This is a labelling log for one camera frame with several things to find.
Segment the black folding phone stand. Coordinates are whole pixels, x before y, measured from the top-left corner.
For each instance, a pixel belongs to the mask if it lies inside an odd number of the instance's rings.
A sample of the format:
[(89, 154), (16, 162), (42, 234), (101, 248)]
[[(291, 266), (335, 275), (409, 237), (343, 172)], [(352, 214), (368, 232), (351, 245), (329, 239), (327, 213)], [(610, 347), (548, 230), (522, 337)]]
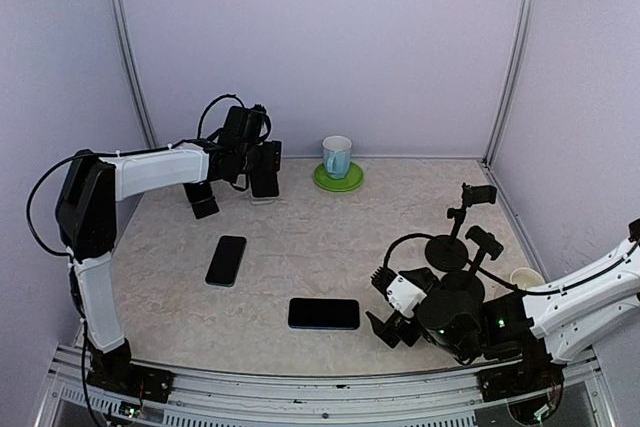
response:
[(219, 206), (214, 197), (193, 202), (191, 208), (196, 219), (203, 219), (219, 212)]

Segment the teal phone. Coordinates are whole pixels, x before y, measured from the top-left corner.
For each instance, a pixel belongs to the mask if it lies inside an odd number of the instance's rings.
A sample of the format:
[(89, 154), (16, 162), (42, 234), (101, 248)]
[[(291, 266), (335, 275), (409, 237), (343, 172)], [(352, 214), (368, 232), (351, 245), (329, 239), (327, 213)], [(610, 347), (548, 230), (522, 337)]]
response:
[(241, 236), (221, 236), (205, 276), (208, 285), (232, 287), (240, 268), (247, 239)]

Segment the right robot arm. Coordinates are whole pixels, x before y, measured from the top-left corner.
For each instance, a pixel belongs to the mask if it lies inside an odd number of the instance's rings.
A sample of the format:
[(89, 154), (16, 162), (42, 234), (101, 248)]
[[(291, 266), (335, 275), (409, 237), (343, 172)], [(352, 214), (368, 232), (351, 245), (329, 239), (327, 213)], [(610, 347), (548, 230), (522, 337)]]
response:
[(513, 366), (511, 380), (523, 391), (546, 379), (551, 364), (564, 365), (593, 342), (618, 327), (639, 308), (639, 224), (597, 261), (556, 282), (522, 288), (504, 282), (506, 293), (488, 301), (480, 280), (484, 259), (503, 251), (479, 226), (466, 239), (478, 250), (468, 255), (450, 245), (448, 236), (429, 236), (436, 253), (458, 263), (437, 277), (431, 267), (394, 272), (387, 264), (371, 283), (393, 308), (385, 321), (369, 317), (374, 333), (389, 347), (412, 346), (419, 338), (447, 351), (460, 364), (478, 357), (524, 359)]

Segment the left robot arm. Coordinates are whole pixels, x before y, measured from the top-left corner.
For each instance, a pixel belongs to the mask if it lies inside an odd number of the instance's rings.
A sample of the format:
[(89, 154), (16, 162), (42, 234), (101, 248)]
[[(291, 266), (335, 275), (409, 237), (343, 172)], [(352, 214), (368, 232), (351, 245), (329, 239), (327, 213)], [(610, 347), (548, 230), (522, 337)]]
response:
[(146, 150), (99, 153), (81, 150), (64, 159), (66, 173), (54, 215), (68, 260), (71, 291), (86, 325), (88, 344), (106, 355), (99, 371), (121, 392), (140, 381), (116, 312), (112, 259), (119, 202), (148, 191), (180, 185), (196, 218), (218, 213), (212, 183), (224, 181), (256, 199), (279, 194), (282, 144), (270, 139), (267, 109), (248, 108), (237, 95), (224, 124), (212, 134), (196, 134)]

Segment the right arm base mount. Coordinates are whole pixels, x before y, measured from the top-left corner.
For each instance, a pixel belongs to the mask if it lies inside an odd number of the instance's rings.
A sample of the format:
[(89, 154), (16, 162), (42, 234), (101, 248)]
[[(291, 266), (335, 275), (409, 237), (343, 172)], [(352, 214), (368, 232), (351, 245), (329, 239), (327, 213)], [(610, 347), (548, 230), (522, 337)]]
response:
[(544, 347), (525, 351), (515, 364), (478, 373), (482, 399), (492, 402), (549, 389), (564, 382), (564, 367), (552, 362)]

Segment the black phone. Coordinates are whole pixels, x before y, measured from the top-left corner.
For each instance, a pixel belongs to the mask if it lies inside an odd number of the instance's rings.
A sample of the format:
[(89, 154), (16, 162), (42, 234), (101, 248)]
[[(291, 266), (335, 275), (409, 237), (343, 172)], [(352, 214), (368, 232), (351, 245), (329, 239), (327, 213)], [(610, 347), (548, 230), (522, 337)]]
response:
[(254, 198), (275, 198), (279, 196), (277, 173), (273, 171), (254, 172), (249, 175), (251, 194)]
[(184, 183), (183, 187), (187, 199), (192, 205), (214, 200), (213, 191), (208, 181), (199, 183)]

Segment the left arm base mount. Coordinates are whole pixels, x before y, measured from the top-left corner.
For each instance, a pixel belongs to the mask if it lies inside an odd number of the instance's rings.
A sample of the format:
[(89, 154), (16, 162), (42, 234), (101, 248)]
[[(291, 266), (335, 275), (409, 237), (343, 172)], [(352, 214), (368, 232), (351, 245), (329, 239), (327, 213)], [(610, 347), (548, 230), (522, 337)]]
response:
[(175, 374), (169, 370), (132, 362), (129, 341), (104, 353), (88, 342), (88, 384), (108, 392), (166, 404)]

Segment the white folding phone stand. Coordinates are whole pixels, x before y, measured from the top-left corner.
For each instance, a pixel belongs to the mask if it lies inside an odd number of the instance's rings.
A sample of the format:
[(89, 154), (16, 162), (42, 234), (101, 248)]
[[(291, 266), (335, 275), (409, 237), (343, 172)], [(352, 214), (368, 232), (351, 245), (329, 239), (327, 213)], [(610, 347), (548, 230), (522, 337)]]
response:
[(271, 197), (255, 197), (253, 194), (249, 194), (249, 202), (252, 206), (266, 206), (275, 203), (279, 199), (278, 196)]

